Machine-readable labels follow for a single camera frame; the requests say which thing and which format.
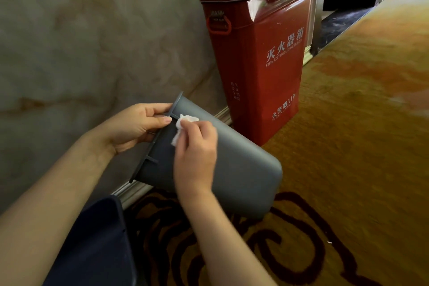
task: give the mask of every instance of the person's right hand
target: person's right hand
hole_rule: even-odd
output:
[[[181,121],[176,144],[174,183],[179,201],[187,204],[212,193],[217,158],[217,131],[209,121]]]

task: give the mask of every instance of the box handle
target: box handle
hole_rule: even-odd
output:
[[[231,21],[228,19],[228,17],[226,17],[225,15],[223,16],[223,19],[225,20],[225,22],[227,22],[228,24],[228,30],[227,31],[214,31],[210,28],[210,17],[207,18],[207,28],[210,34],[214,34],[214,35],[229,35],[233,29],[233,26],[231,24]]]

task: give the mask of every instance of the white cloth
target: white cloth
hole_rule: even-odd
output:
[[[183,119],[189,121],[189,122],[195,122],[195,121],[199,121],[198,118],[196,118],[195,116],[185,116],[185,115],[180,115],[179,120],[177,120],[176,122],[176,128],[177,128],[177,133],[176,136],[174,136],[173,140],[171,141],[171,144],[176,147],[177,144],[177,140],[179,140],[179,136],[180,133],[182,131],[182,125],[180,124],[180,121],[182,121]]]

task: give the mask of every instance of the gray trash bin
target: gray trash bin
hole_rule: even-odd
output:
[[[175,147],[171,141],[180,114],[210,121],[217,128],[217,163],[213,193],[223,209],[249,218],[262,218],[270,209],[282,180],[282,165],[265,150],[179,95],[167,115],[171,124],[158,131],[131,179],[174,191]]]

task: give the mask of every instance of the patterned carpet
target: patterned carpet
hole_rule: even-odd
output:
[[[429,284],[429,0],[386,0],[305,66],[300,112],[264,149],[284,179],[230,216],[280,285]],[[126,212],[152,285],[209,285],[173,194]]]

